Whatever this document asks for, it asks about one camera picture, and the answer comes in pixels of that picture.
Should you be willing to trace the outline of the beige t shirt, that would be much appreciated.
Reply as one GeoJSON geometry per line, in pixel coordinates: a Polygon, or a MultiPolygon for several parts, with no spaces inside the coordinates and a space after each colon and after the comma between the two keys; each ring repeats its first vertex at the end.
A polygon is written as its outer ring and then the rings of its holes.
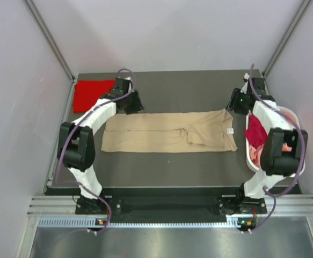
{"type": "Polygon", "coordinates": [[[225,109],[189,113],[116,114],[106,122],[107,153],[235,152],[233,117],[225,109]]]}

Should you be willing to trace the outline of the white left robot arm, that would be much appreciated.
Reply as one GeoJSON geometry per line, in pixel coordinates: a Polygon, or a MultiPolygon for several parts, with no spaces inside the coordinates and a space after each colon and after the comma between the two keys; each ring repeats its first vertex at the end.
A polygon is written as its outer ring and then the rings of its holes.
{"type": "Polygon", "coordinates": [[[95,133],[118,111],[134,114],[143,110],[139,93],[131,77],[116,77],[113,88],[100,96],[94,105],[80,118],[63,122],[59,130],[57,159],[74,176],[81,195],[88,200],[94,213],[106,208],[106,200],[100,197],[103,189],[94,171],[96,149],[95,133]]]}

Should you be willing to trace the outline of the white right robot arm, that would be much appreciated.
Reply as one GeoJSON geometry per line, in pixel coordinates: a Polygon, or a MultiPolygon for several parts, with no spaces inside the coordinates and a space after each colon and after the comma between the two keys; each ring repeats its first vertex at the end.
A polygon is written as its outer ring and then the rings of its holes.
{"type": "Polygon", "coordinates": [[[293,180],[285,193],[294,187],[305,169],[308,133],[266,94],[264,79],[249,73],[244,75],[244,86],[233,90],[227,109],[246,116],[247,155],[258,167],[235,199],[236,209],[246,213],[254,207],[254,199],[263,198],[285,178],[293,180]]]}

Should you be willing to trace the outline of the crimson t shirt in basket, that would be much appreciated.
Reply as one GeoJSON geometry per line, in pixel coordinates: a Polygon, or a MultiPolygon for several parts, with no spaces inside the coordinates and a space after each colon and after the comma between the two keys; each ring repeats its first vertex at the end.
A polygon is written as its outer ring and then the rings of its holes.
{"type": "Polygon", "coordinates": [[[249,144],[255,149],[263,146],[267,139],[267,133],[260,120],[253,114],[248,116],[248,127],[245,130],[245,137],[249,144]]]}

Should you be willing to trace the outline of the folded red t shirt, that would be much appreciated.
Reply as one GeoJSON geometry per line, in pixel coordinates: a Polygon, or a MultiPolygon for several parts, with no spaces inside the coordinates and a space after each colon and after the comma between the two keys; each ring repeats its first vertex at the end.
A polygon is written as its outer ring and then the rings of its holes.
{"type": "Polygon", "coordinates": [[[114,80],[79,80],[75,85],[73,113],[83,113],[89,110],[104,93],[114,87],[114,80]]]}

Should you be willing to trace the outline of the pink t shirt in basket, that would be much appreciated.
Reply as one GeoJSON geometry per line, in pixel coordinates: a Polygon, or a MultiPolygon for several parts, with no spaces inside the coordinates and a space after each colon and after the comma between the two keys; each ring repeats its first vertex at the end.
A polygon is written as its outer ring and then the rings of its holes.
{"type": "MultiPolygon", "coordinates": [[[[294,117],[293,113],[289,112],[288,110],[281,109],[281,112],[289,116],[293,121],[298,122],[297,118],[294,117]]],[[[254,166],[260,168],[260,157],[261,153],[263,151],[264,145],[260,145],[258,148],[253,147],[252,145],[249,145],[249,156],[251,162],[254,164],[254,166]]]]}

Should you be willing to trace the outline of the aluminium frame rail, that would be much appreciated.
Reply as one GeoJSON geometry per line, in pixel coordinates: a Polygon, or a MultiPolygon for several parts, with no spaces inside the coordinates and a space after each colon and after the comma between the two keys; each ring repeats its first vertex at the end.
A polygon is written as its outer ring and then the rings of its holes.
{"type": "MultiPolygon", "coordinates": [[[[28,207],[31,217],[66,217],[75,215],[76,204],[70,196],[35,196],[28,207]]],[[[276,199],[276,217],[313,216],[313,195],[284,195],[276,199]]]]}

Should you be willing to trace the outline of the aluminium corner post right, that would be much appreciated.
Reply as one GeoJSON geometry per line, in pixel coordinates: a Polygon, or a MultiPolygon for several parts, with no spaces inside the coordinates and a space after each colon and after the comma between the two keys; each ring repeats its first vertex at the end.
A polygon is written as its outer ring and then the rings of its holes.
{"type": "Polygon", "coordinates": [[[309,8],[309,6],[311,4],[312,4],[312,0],[303,0],[303,1],[301,1],[301,4],[300,4],[299,8],[296,10],[293,18],[290,21],[290,24],[286,28],[286,30],[285,30],[285,32],[284,32],[280,42],[278,43],[275,51],[273,52],[273,54],[272,54],[269,62],[267,63],[264,71],[261,73],[263,77],[267,77],[269,75],[269,73],[271,72],[271,70],[274,67],[276,61],[278,60],[280,54],[284,50],[286,44],[290,40],[292,34],[294,33],[294,31],[298,27],[301,19],[303,18],[303,16],[305,15],[307,9],[309,8]]]}

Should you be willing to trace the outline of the aluminium corner post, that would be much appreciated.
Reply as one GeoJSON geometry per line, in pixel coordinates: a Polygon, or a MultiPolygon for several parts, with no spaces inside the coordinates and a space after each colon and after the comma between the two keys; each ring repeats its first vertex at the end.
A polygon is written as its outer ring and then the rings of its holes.
{"type": "Polygon", "coordinates": [[[44,39],[46,40],[48,46],[50,47],[52,53],[56,57],[57,61],[59,62],[60,66],[62,67],[63,71],[65,72],[66,76],[69,80],[73,81],[75,76],[71,71],[70,67],[68,66],[66,60],[64,59],[54,37],[52,36],[47,24],[45,23],[41,13],[39,12],[37,6],[35,5],[34,1],[32,0],[22,0],[22,2],[27,7],[29,13],[33,17],[35,23],[37,24],[38,28],[40,29],[44,39]]]}
{"type": "Polygon", "coordinates": [[[276,61],[278,60],[280,54],[284,50],[286,44],[290,40],[292,34],[294,33],[294,31],[298,27],[301,19],[303,18],[303,16],[305,15],[307,9],[309,8],[309,6],[311,4],[312,4],[312,0],[303,0],[303,1],[301,1],[301,4],[300,4],[299,8],[296,10],[293,18],[290,21],[290,24],[286,28],[286,30],[285,30],[285,32],[284,32],[280,42],[278,43],[275,51],[273,52],[273,54],[272,54],[269,62],[267,63],[264,71],[261,73],[263,77],[267,77],[269,75],[269,73],[271,72],[271,70],[274,67],[276,61]]]}

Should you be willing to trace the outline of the aluminium corner post left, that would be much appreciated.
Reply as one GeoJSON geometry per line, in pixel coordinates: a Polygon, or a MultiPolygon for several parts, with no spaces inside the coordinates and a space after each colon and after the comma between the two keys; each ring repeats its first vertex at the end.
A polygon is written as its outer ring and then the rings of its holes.
{"type": "Polygon", "coordinates": [[[46,40],[48,46],[50,47],[52,53],[56,57],[57,61],[59,62],[60,66],[62,67],[63,71],[65,72],[66,76],[69,80],[73,81],[75,76],[71,71],[70,67],[68,66],[66,60],[64,59],[54,37],[52,36],[47,24],[45,23],[41,13],[39,12],[37,6],[35,5],[34,1],[32,0],[22,0],[22,2],[27,7],[29,13],[33,17],[35,23],[37,24],[38,28],[40,29],[44,39],[46,40]]]}

